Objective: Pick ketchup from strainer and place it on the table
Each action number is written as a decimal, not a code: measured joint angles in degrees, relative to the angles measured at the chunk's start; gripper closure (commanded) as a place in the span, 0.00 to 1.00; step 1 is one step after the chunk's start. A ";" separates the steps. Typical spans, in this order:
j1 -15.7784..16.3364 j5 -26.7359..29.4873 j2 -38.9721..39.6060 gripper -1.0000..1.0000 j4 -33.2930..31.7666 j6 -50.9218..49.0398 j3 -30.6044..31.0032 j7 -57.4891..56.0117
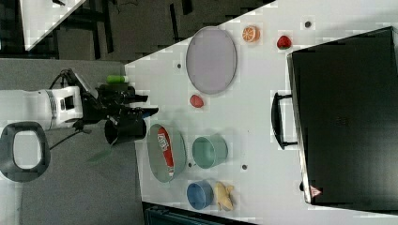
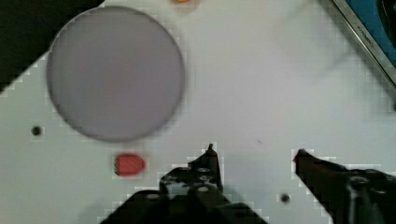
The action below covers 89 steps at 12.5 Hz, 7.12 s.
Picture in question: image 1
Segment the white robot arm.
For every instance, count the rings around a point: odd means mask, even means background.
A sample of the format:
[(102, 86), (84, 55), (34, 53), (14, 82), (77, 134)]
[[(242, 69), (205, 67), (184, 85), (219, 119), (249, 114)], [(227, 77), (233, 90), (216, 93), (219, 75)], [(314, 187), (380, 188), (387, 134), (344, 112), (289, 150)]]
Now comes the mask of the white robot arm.
[(38, 91), (1, 91), (1, 128), (14, 123), (33, 122), (44, 130), (81, 129), (109, 117), (119, 121), (123, 114), (146, 118), (158, 108), (131, 108), (133, 102), (146, 102), (132, 87), (117, 90), (103, 85), (95, 97), (79, 86)]

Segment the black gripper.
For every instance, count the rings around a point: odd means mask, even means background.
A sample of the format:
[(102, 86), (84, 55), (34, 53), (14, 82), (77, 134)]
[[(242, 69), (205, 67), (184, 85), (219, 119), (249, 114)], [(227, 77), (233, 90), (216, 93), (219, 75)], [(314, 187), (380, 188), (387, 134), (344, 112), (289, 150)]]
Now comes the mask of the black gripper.
[[(101, 84), (94, 91), (82, 90), (82, 124), (97, 124), (108, 115), (118, 115), (122, 107), (134, 102), (147, 102), (148, 96), (135, 95), (135, 89), (126, 83)], [(130, 108), (128, 114), (145, 119), (156, 114), (158, 108)]]

